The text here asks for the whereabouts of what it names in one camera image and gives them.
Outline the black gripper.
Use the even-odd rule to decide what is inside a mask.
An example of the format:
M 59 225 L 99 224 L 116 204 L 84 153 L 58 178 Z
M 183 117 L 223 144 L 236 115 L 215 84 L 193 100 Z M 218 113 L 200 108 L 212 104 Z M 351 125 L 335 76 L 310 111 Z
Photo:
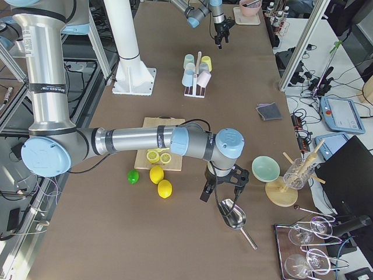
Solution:
M 222 183 L 234 185 L 235 198 L 239 198 L 246 184 L 249 182 L 249 171 L 242 169 L 237 164 L 235 164 L 225 176 L 218 176 L 218 171 L 220 171 L 220 169 L 214 165 L 210 163 L 207 164 L 205 170 L 206 184 L 200 196 L 201 201 L 208 202 L 215 186 Z
M 218 49 L 222 49 L 221 41 L 222 38 L 225 39 L 225 42 L 229 42 L 230 29 L 235 25 L 235 21 L 232 18 L 224 17 L 224 20 L 220 23 L 214 23 L 214 28 L 216 35 L 214 37 L 215 45 L 218 46 Z

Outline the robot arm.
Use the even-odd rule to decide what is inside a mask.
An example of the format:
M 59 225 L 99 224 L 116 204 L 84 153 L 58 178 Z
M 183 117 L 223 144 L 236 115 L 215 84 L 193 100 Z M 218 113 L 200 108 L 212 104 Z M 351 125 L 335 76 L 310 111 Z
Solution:
M 213 37 L 215 45 L 222 49 L 222 41 L 228 43 L 230 29 L 235 25 L 232 18 L 228 18 L 223 9 L 223 1 L 211 0 L 200 1 L 200 6 L 195 8 L 188 2 L 182 0 L 170 1 L 177 9 L 179 9 L 185 16 L 186 21 L 190 26 L 196 28 L 200 25 L 201 21 L 210 15 L 213 19 L 216 35 Z
M 216 185 L 236 178 L 235 194 L 248 182 L 248 172 L 236 164 L 244 137 L 232 128 L 214 134 L 197 125 L 147 128 L 78 128 L 70 119 L 61 34 L 89 31 L 87 1 L 10 1 L 20 25 L 27 63 L 34 122 L 21 155 L 33 173 L 53 177 L 96 155 L 153 148 L 207 162 L 206 184 L 200 196 L 207 201 Z

